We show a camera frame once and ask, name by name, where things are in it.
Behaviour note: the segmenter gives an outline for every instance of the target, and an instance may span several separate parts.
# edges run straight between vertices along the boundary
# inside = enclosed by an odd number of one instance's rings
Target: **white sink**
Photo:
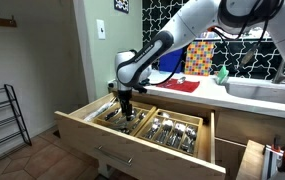
[[[224,86],[227,93],[232,96],[285,104],[285,84],[272,84],[264,80],[255,80],[255,82],[231,80]]]

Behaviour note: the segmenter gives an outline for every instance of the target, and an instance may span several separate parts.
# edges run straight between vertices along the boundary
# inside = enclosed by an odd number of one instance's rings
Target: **silverware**
[[[136,109],[133,108],[132,115],[131,115],[131,121],[135,118],[135,116],[136,116]],[[118,119],[114,120],[113,123],[118,124],[121,121],[126,121],[126,116],[119,117]]]
[[[158,115],[160,115],[160,116],[163,116],[163,117],[165,117],[165,118],[170,118],[170,115],[168,114],[168,113],[166,113],[166,112],[158,112]]]
[[[146,138],[148,138],[148,139],[152,139],[152,137],[153,137],[154,134],[158,131],[158,129],[160,128],[160,126],[161,126],[160,120],[159,120],[158,118],[154,118],[151,128],[150,128],[149,131],[145,134],[144,137],[146,137]]]
[[[167,145],[172,146],[174,148],[178,148],[184,131],[185,131],[185,125],[177,123],[175,125],[174,130],[173,130],[173,134],[170,136],[170,138],[167,142]]]
[[[112,126],[109,126],[110,129],[125,133],[125,134],[130,134],[131,131],[127,129],[128,123],[125,121],[122,124],[114,124]]]
[[[142,121],[142,119],[146,116],[146,114],[144,112],[142,112],[140,115],[139,115],[139,119],[138,121],[136,121],[133,126],[132,126],[132,130],[135,129],[139,123]]]
[[[109,119],[113,118],[116,116],[119,112],[121,112],[121,108],[116,108],[113,112],[109,113],[104,117],[104,120],[108,121]]]
[[[184,81],[185,81],[185,77],[183,76],[183,77],[181,77],[180,79],[178,79],[177,80],[177,82],[176,82],[176,84],[183,84],[184,83]]]
[[[171,132],[173,126],[173,121],[171,120],[166,120],[162,123],[162,132],[159,134],[159,136],[156,139],[156,142],[159,142],[161,144],[164,143],[165,138],[169,135]]]
[[[186,137],[181,144],[181,149],[188,153],[193,153],[194,151],[194,142],[197,137],[197,133],[194,127],[188,126],[185,130]]]
[[[184,81],[185,81],[185,77],[183,76],[183,77],[181,77],[179,80],[178,80],[178,82],[177,82],[177,84],[183,84],[184,83]]]

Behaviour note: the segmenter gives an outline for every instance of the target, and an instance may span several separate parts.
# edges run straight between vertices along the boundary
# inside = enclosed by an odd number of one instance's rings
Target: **utensil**
[[[183,76],[183,77],[181,77],[179,80],[178,80],[178,82],[177,82],[177,84],[183,84],[184,83],[184,81],[185,81],[185,77]]]
[[[158,112],[158,115],[163,116],[165,118],[170,118],[170,115],[166,112]]]
[[[109,119],[113,118],[116,116],[119,112],[121,111],[121,108],[116,108],[113,112],[109,113],[104,117],[104,120],[108,121]]]
[[[142,121],[142,119],[144,118],[146,116],[146,114],[144,113],[144,112],[142,112],[140,115],[139,115],[139,119],[138,119],[138,121],[136,121],[134,124],[133,124],[133,126],[132,126],[132,130],[133,129],[135,129],[138,125],[139,125],[139,123]]]
[[[186,134],[186,137],[185,137],[183,143],[181,144],[181,149],[183,151],[188,152],[188,153],[193,153],[194,142],[195,142],[196,137],[197,137],[196,130],[194,129],[194,127],[188,126],[185,130],[185,134]]]
[[[132,115],[131,115],[131,120],[130,120],[130,121],[132,121],[132,120],[135,118],[135,116],[136,116],[136,109],[133,108],[133,109],[132,109]],[[113,123],[114,123],[114,124],[118,124],[118,123],[121,122],[121,121],[126,121],[126,116],[121,116],[121,117],[119,117],[118,119],[114,120]]]
[[[169,135],[169,133],[171,132],[173,126],[173,121],[171,120],[166,120],[162,123],[162,132],[160,133],[160,135],[157,137],[156,142],[159,142],[161,144],[164,143],[165,138]]]
[[[109,109],[111,106],[113,106],[116,101],[117,101],[117,98],[112,98],[109,102],[103,104],[99,109],[85,116],[84,121],[86,122],[92,121],[95,117],[97,117],[98,115],[100,115],[101,113]]]
[[[184,76],[181,77],[180,79],[177,80],[176,84],[183,84],[184,81],[185,81],[185,79],[186,79],[186,78],[185,78]]]
[[[150,128],[149,131],[145,134],[144,137],[146,137],[146,138],[148,138],[148,139],[152,139],[152,137],[153,137],[154,134],[158,131],[158,129],[160,128],[160,126],[161,126],[160,120],[159,120],[158,118],[154,118],[151,128]]]
[[[175,125],[174,130],[173,130],[173,134],[170,136],[170,138],[167,142],[167,145],[178,148],[184,131],[185,131],[185,125],[177,123]]]
[[[116,130],[118,132],[124,133],[124,134],[130,134],[131,131],[129,129],[127,129],[126,127],[127,127],[127,123],[123,123],[121,125],[110,126],[109,128]]]

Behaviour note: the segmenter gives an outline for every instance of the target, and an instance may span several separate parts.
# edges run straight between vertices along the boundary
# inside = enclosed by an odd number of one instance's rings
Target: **light switch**
[[[105,39],[105,28],[104,21],[97,19],[96,20],[97,28],[98,28],[98,37],[99,39]]]

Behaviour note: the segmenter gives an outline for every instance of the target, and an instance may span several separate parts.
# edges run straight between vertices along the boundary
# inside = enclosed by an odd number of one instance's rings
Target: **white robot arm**
[[[116,55],[118,98],[127,119],[132,112],[129,103],[131,89],[146,91],[138,83],[148,77],[150,65],[160,56],[184,47],[197,35],[214,27],[230,34],[241,34],[252,27],[267,27],[285,61],[285,0],[189,0],[139,52]],[[282,176],[285,177],[285,173],[274,178],[283,179]]]

